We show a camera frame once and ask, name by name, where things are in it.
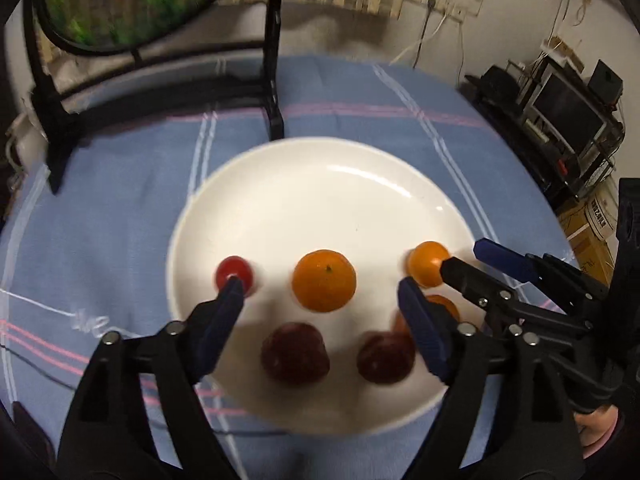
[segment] cardboard box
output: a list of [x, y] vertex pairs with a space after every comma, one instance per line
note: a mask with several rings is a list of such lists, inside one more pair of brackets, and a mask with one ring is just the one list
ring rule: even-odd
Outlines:
[[582, 272], [609, 286], [613, 276], [613, 259], [606, 242], [598, 240], [581, 203], [558, 217]]

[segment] white plate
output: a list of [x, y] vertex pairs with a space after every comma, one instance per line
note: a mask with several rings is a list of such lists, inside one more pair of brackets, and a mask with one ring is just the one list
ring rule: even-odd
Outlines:
[[[361, 433], [409, 422], [434, 405], [445, 387], [418, 357], [411, 375], [394, 386], [365, 382], [356, 369], [362, 334], [389, 330], [396, 287], [408, 250], [437, 240], [469, 261], [474, 240], [462, 216], [423, 174], [370, 146], [338, 139], [292, 139], [265, 144], [219, 168], [187, 204], [167, 259], [172, 316], [217, 294], [212, 275], [238, 254], [257, 270], [260, 287], [223, 351], [214, 378], [249, 412], [297, 433]], [[317, 249], [344, 254], [358, 288], [342, 309], [315, 314], [296, 303], [290, 275]], [[446, 285], [463, 319], [477, 326], [484, 312]], [[287, 321], [317, 327], [331, 358], [320, 383], [291, 389], [271, 381], [260, 346]]]

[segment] monitor screen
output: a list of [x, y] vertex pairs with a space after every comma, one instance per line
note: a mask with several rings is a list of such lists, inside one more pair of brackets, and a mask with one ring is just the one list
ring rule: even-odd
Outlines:
[[602, 119], [557, 75], [553, 74], [533, 103], [577, 155], [602, 128]]

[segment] blue tablecloth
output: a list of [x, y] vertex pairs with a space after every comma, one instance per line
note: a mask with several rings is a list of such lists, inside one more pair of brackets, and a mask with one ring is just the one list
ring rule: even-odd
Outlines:
[[[255, 63], [235, 67], [242, 72]], [[84, 105], [124, 85], [155, 84], [155, 77], [108, 83]], [[297, 57], [280, 60], [278, 90], [287, 137], [335, 136], [392, 153], [453, 200], [476, 238], [573, 261], [517, 158], [445, 84], [402, 67]], [[169, 320], [164, 263], [185, 203], [216, 168], [264, 142], [266, 122], [257, 109], [166, 118], [78, 149], [56, 197], [46, 167], [30, 175], [0, 244], [0, 339], [21, 357], [1, 351], [6, 406], [20, 400], [57, 444], [98, 338], [107, 330], [155, 333]], [[523, 298], [548, 305], [529, 287], [520, 289]], [[491, 378], [466, 463], [482, 455], [497, 389]], [[400, 478], [436, 413], [375, 436], [296, 436], [247, 415], [215, 387], [201, 384], [198, 391], [231, 462], [252, 480]], [[161, 457], [176, 463], [152, 381], [144, 393]]]

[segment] red ball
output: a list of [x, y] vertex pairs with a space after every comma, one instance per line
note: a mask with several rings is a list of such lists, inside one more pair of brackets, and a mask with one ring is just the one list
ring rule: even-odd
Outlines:
[[240, 256], [229, 256], [222, 260], [215, 274], [215, 282], [218, 290], [222, 290], [232, 276], [240, 279], [242, 287], [244, 288], [244, 295], [248, 296], [254, 286], [254, 272], [249, 262]]
[[321, 333], [307, 323], [285, 323], [272, 332], [260, 358], [269, 377], [288, 386], [316, 383], [330, 368]]
[[406, 378], [415, 363], [415, 345], [402, 333], [376, 332], [358, 352], [360, 375], [375, 384], [395, 384]]

